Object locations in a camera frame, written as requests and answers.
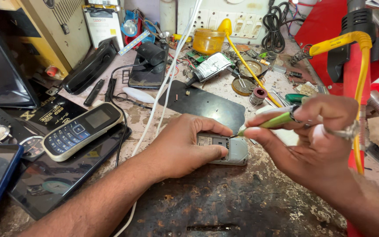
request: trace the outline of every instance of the plastic container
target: plastic container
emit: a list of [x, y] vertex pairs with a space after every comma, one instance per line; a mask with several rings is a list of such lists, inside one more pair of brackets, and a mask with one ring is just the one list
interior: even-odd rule
[[195, 29], [192, 47], [203, 54], [213, 54], [222, 51], [225, 32], [209, 29]]

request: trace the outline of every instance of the screwdriver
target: screwdriver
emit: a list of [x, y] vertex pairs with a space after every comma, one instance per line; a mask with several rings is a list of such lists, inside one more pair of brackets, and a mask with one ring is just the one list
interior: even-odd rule
[[[294, 117], [293, 117], [293, 113], [295, 112], [295, 110], [297, 110], [297, 108], [299, 108], [300, 106], [299, 105], [292, 105], [290, 108], [289, 108], [289, 112], [286, 112], [284, 114], [281, 114], [277, 117], [274, 117], [268, 121], [265, 121], [264, 123], [260, 124], [258, 127], [263, 127], [263, 128], [273, 128], [273, 127], [279, 127], [285, 123], [288, 123], [288, 122], [298, 122], [298, 123], [301, 123], [301, 121], [298, 121], [296, 120]], [[243, 133], [245, 132], [246, 129], [238, 132], [238, 134], [232, 136], [232, 137], [229, 137], [229, 139], [231, 138], [234, 138], [234, 137], [243, 137]]]

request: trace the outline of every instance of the wooden table surface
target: wooden table surface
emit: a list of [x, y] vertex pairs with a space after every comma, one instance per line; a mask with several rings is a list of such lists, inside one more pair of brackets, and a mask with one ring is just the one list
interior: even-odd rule
[[[276, 60], [283, 65], [282, 58], [293, 55], [299, 47], [286, 41], [286, 49]], [[134, 62], [136, 52], [129, 51], [117, 56], [100, 76], [106, 83], [97, 99], [103, 100], [111, 71]], [[178, 66], [177, 80], [184, 81], [183, 64]], [[303, 67], [304, 73], [312, 72], [312, 78], [320, 83], [311, 66]], [[122, 72], [115, 73], [121, 78]], [[248, 97], [236, 94], [231, 88], [234, 79], [225, 70], [205, 84], [204, 90], [244, 105], [245, 117], [254, 116], [262, 105], [253, 107]], [[122, 92], [126, 84], [121, 80], [115, 93]], [[266, 74], [266, 89], [272, 87], [282, 94], [296, 93], [285, 75], [277, 72]], [[82, 106], [91, 88], [78, 96], [62, 90], [59, 94]], [[155, 97], [156, 90], [145, 90]], [[129, 115], [128, 125], [133, 133], [121, 149], [120, 161], [130, 158], [149, 119], [149, 111], [130, 102], [118, 103]], [[154, 137], [163, 107], [158, 105], [140, 151]], [[180, 114], [167, 109], [161, 127]], [[134, 218], [121, 236], [344, 236], [345, 219], [321, 198], [294, 183], [277, 170], [268, 154], [260, 145], [247, 140], [249, 162], [246, 166], [207, 164], [180, 179], [168, 179], [153, 185], [137, 202]], [[80, 188], [96, 182], [114, 168], [112, 155]], [[0, 236], [12, 236], [26, 229], [34, 220], [8, 197], [0, 203]]]

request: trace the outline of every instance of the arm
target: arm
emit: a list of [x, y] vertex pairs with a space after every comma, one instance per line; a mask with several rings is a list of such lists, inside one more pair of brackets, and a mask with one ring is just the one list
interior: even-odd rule
[[338, 96], [311, 98], [295, 111], [299, 121], [288, 123], [299, 135], [298, 146], [286, 147], [270, 130], [253, 127], [285, 112], [270, 110], [246, 122], [245, 136], [257, 140], [276, 167], [293, 181], [315, 192], [366, 236], [379, 236], [379, 190], [361, 175], [351, 172], [347, 161], [351, 141], [328, 134], [324, 127], [342, 130], [352, 124], [358, 104]]
[[210, 118], [185, 114], [173, 119], [148, 148], [123, 162], [20, 236], [36, 236], [37, 233], [59, 237], [109, 236], [151, 185], [166, 178], [187, 175], [228, 153], [220, 145], [197, 146], [196, 134], [200, 131], [232, 135], [229, 128]]

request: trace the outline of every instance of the green screwdriver handle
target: green screwdriver handle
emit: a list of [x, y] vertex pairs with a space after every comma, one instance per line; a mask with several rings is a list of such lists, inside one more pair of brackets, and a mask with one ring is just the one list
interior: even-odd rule
[[[292, 121], [294, 121], [294, 120], [292, 119], [291, 113], [286, 112], [282, 115], [279, 115], [275, 118], [270, 119], [269, 121], [266, 121], [266, 122], [260, 124], [258, 127], [264, 127], [264, 128], [279, 127], [282, 124], [292, 122]], [[243, 133], [245, 132], [245, 130], [246, 129], [238, 132], [238, 136], [243, 137], [244, 136]]]

